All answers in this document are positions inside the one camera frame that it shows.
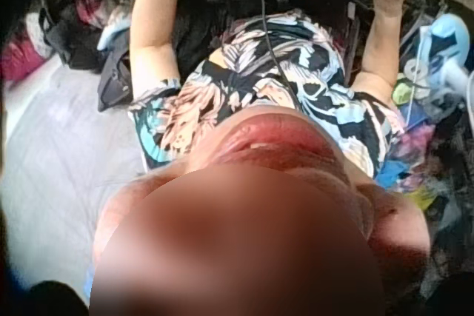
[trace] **person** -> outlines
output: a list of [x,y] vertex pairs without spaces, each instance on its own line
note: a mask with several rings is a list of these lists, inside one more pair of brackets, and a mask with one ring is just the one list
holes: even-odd
[[[346,88],[332,39],[300,10],[235,22],[181,85],[171,44],[177,0],[136,0],[130,115],[150,172],[99,218],[91,311],[107,280],[120,284],[118,274],[143,295],[158,290],[153,299],[169,315],[315,315],[324,297],[318,306],[301,298],[316,294],[339,295],[330,310],[375,315],[375,306],[354,306],[377,303],[374,265],[387,300],[420,278],[430,253],[424,216],[373,180],[403,130],[391,94],[404,0],[373,1],[362,70]],[[226,257],[220,243],[232,246]],[[234,274],[205,272],[221,264]],[[351,279],[359,270],[365,280]],[[237,275],[248,278],[234,289],[211,283]],[[218,297],[221,290],[238,296]],[[206,308],[204,299],[222,304]]]

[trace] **lips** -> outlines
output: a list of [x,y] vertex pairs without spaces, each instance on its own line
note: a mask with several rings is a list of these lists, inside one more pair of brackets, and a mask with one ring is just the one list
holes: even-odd
[[333,149],[314,126],[292,115],[264,114],[242,121],[218,145],[212,163],[250,160],[258,157],[288,162],[291,158],[308,164],[314,158],[327,163],[336,162]]

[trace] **raised arm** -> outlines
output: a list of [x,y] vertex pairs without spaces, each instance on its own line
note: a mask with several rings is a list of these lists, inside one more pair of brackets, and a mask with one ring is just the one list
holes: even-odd
[[179,78],[171,34],[177,0],[136,0],[130,29],[133,96]]
[[401,16],[404,0],[373,0],[375,18],[367,39],[362,71],[353,89],[389,104],[398,75]]

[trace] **colorful clothing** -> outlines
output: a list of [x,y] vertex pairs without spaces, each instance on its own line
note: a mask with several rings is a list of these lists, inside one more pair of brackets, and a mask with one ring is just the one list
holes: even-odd
[[265,104],[302,111],[349,160],[376,176],[392,137],[401,131],[397,115],[371,95],[343,87],[344,68],[332,39],[301,11],[269,16],[268,31],[289,86],[272,60],[257,17],[237,21],[222,48],[184,85],[178,78],[163,80],[131,105],[149,168],[188,154],[232,114]]

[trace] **cable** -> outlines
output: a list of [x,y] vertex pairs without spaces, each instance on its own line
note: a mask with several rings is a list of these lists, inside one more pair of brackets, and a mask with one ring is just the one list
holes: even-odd
[[472,103],[473,98],[473,85],[474,85],[474,72],[471,73],[469,81],[467,82],[467,95],[466,95],[466,105],[467,112],[469,113],[469,121],[471,122],[471,130],[474,135],[474,108]]
[[270,56],[272,57],[272,60],[275,62],[276,67],[278,68],[278,71],[280,72],[281,78],[283,79],[283,82],[287,85],[289,94],[292,97],[293,101],[295,102],[295,105],[301,109],[301,105],[299,103],[298,98],[296,97],[295,93],[291,89],[290,86],[290,81],[288,81],[287,76],[284,74],[283,69],[281,68],[278,60],[276,59],[275,52],[273,52],[273,47],[272,43],[270,42],[270,36],[268,35],[268,27],[267,27],[267,14],[266,14],[266,7],[265,7],[265,0],[261,0],[261,22],[264,26],[264,32],[265,32],[265,39],[267,40],[267,46],[268,50],[270,52]]

